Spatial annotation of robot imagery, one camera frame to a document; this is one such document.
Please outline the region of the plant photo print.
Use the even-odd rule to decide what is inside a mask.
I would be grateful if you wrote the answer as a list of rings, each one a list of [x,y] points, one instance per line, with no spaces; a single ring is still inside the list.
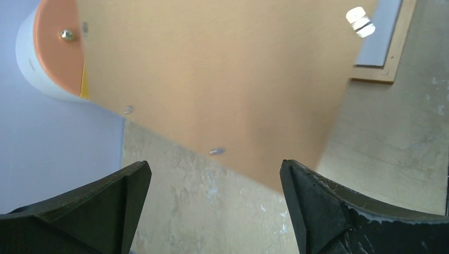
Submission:
[[[357,66],[384,66],[401,5],[401,0],[378,1],[371,18],[375,31],[363,39],[355,62]]]

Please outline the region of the wooden picture frame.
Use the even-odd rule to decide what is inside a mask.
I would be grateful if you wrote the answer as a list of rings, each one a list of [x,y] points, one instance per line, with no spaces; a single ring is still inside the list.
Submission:
[[[416,4],[416,0],[402,1],[384,66],[355,65],[352,80],[377,84],[394,83]]]

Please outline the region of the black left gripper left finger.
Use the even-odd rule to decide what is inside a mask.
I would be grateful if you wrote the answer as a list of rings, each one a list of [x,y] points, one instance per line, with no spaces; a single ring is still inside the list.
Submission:
[[[151,181],[146,161],[1,215],[1,253],[129,253]]]

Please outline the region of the brown backing board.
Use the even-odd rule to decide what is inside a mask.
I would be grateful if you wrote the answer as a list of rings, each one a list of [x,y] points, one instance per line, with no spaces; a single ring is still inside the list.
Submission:
[[[376,1],[78,1],[92,102],[280,191],[316,168]]]

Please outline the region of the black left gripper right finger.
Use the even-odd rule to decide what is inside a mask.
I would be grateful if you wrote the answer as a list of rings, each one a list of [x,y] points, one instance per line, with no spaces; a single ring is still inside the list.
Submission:
[[[295,160],[280,169],[300,253],[448,253],[448,217],[391,205]]]

